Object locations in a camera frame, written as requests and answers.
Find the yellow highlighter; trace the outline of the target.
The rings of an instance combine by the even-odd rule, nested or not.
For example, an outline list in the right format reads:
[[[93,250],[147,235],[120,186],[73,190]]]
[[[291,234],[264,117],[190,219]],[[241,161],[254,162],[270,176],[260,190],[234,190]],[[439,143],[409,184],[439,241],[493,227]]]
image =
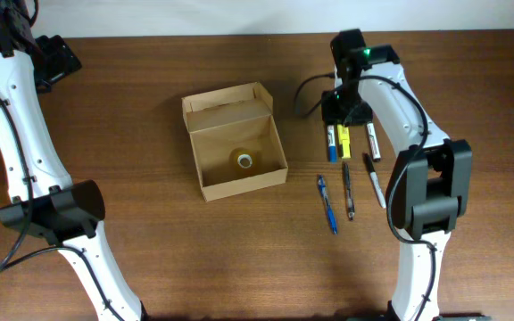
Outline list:
[[[352,152],[349,128],[345,127],[344,125],[338,124],[336,129],[341,158],[343,160],[350,159],[352,156]]]

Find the black whiteboard marker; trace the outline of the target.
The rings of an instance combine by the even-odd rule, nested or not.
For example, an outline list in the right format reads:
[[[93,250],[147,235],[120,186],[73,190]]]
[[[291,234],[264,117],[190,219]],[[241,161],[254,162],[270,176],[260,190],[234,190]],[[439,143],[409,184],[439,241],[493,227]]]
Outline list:
[[[366,123],[366,129],[369,139],[371,158],[374,162],[379,162],[381,161],[381,153],[379,150],[375,126],[371,121],[369,121]]]

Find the blue whiteboard marker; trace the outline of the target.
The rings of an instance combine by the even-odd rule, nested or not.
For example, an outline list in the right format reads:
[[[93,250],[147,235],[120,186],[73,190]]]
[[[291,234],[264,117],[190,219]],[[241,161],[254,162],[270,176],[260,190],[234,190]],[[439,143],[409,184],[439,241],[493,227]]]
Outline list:
[[[333,125],[327,125],[328,159],[331,163],[337,162],[336,133]]]

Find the blue ballpoint pen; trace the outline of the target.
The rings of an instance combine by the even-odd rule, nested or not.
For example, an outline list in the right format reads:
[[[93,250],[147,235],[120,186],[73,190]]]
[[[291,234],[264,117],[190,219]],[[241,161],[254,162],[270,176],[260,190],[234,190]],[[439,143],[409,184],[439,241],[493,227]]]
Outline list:
[[[337,235],[338,231],[337,231],[336,217],[335,217],[334,211],[332,209],[332,206],[331,206],[331,203],[330,203],[330,200],[328,197],[325,179],[322,175],[319,175],[319,177],[318,177],[318,189],[319,189],[321,198],[322,198],[324,206],[325,206],[330,229],[334,235]]]

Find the black thin permanent marker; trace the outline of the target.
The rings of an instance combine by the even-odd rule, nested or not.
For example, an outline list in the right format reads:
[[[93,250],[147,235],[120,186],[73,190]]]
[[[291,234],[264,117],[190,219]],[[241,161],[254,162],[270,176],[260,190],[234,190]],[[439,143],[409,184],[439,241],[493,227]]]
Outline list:
[[[382,189],[380,187],[380,184],[378,182],[377,173],[375,171],[372,159],[370,158],[370,156],[367,153],[363,153],[362,154],[362,159],[363,159],[365,167],[366,167],[366,169],[367,169],[367,171],[369,173],[369,178],[370,178],[370,181],[371,181],[371,183],[373,185],[373,188],[374,188],[374,191],[375,191],[375,194],[376,194],[376,197],[377,197],[377,201],[378,201],[379,205],[383,209],[385,209],[386,208],[385,196],[384,196],[384,194],[382,192]]]

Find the black ballpoint pen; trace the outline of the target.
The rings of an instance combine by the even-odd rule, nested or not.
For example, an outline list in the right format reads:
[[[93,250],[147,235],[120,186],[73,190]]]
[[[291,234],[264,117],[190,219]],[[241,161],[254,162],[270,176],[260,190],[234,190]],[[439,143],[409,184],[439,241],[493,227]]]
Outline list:
[[[352,197],[352,182],[350,177],[350,170],[347,163],[343,163],[343,178],[344,178],[344,188],[345,188],[345,199],[347,205],[347,216],[350,221],[354,220],[355,216],[355,207],[354,200]]]

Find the yellow tape roll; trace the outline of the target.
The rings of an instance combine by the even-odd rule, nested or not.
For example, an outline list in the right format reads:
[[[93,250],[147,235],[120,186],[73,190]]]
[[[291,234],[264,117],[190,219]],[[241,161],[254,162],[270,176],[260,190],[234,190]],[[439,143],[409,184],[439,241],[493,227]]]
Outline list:
[[[253,175],[261,168],[261,153],[245,148],[234,149],[229,156],[229,164],[238,174]]]

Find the brown cardboard box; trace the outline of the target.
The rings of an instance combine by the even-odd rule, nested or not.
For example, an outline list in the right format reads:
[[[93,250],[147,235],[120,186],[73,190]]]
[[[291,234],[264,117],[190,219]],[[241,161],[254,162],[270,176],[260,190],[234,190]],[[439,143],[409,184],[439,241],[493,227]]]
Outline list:
[[[186,96],[182,113],[207,202],[286,182],[288,164],[273,118],[273,97],[259,82]],[[261,153],[253,175],[229,164],[234,149]]]

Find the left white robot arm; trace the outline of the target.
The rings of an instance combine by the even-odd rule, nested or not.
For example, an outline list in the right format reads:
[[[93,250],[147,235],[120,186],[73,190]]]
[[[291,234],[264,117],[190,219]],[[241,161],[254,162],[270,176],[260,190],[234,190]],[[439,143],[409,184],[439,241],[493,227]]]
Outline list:
[[[101,320],[145,320],[105,233],[104,198],[97,183],[72,181],[63,166],[38,97],[81,67],[60,36],[34,37],[39,10],[0,1],[0,153],[10,202],[1,223],[19,236],[0,273],[44,253],[69,262]]]

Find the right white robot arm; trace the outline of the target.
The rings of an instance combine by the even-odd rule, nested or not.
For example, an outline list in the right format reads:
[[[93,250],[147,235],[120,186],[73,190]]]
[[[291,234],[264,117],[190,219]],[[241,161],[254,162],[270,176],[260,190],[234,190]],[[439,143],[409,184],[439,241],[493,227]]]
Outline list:
[[[386,219],[400,243],[398,277],[384,320],[438,320],[437,287],[446,244],[467,208],[472,151],[427,115],[390,45],[366,45],[359,29],[330,43],[336,85],[321,96],[322,119],[349,125],[368,106],[395,153]]]

